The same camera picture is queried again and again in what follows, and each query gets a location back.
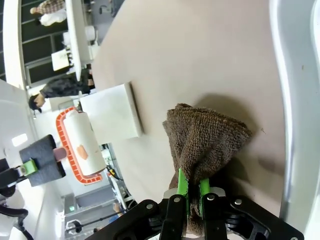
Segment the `black cap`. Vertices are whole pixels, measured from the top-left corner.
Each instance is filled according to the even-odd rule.
[[[37,95],[33,95],[29,98],[29,108],[32,109],[32,110],[38,110],[39,113],[42,113],[42,110],[40,107],[37,106],[37,104],[35,103],[35,99],[36,97],[38,97],[39,94]]]

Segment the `gray cloth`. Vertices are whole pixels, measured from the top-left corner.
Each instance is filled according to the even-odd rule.
[[[181,168],[189,189],[199,192],[197,186],[200,180],[212,177],[223,168],[252,136],[241,121],[212,109],[193,108],[184,103],[168,110],[163,126],[169,138],[175,169],[170,189],[178,186],[178,171]],[[190,190],[187,230],[201,236],[203,224],[199,212],[199,194]]]

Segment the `beige tabletop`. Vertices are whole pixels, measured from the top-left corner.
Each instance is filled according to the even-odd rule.
[[[285,128],[269,1],[126,0],[92,65],[98,90],[131,82],[144,135],[112,142],[137,201],[160,201],[174,173],[162,122],[177,103],[209,107],[254,132],[229,170],[279,214]]]

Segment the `paper towel roll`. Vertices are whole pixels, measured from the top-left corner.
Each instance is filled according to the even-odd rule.
[[[97,174],[105,169],[106,163],[88,115],[72,110],[66,114],[63,123],[83,175]]]

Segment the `person in plaid shirt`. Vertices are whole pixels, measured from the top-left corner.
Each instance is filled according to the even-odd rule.
[[[30,9],[31,14],[53,14],[61,9],[65,8],[64,0],[46,0],[39,4],[38,7]]]

